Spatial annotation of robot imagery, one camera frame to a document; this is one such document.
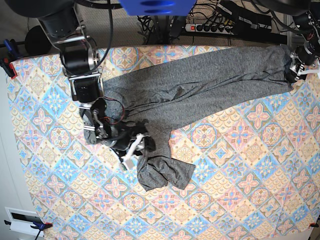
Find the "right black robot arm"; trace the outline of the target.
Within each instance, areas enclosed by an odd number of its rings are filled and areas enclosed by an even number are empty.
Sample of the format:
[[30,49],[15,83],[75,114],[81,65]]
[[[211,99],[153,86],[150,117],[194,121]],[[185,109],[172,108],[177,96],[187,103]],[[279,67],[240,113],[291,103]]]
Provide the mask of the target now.
[[62,70],[73,101],[79,102],[84,138],[88,144],[109,147],[126,171],[155,145],[144,122],[124,119],[128,111],[117,99],[104,94],[101,63],[96,47],[81,24],[75,3],[38,18],[50,43],[59,50]]

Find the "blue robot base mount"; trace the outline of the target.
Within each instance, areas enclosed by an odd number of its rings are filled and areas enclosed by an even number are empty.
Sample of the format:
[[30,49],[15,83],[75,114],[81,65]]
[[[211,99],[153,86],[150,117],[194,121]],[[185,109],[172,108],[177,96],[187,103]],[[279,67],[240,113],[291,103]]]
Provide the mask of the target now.
[[119,0],[129,16],[187,16],[196,0]]

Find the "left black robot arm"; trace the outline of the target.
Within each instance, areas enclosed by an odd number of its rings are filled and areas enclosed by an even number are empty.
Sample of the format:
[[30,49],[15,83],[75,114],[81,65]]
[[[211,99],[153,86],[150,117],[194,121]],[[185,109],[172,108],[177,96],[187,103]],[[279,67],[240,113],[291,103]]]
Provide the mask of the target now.
[[319,72],[315,69],[307,70],[307,67],[315,64],[320,58],[320,20],[310,11],[292,18],[304,38],[304,43],[290,53],[291,63],[286,78],[290,83],[295,83],[305,80],[310,73]]

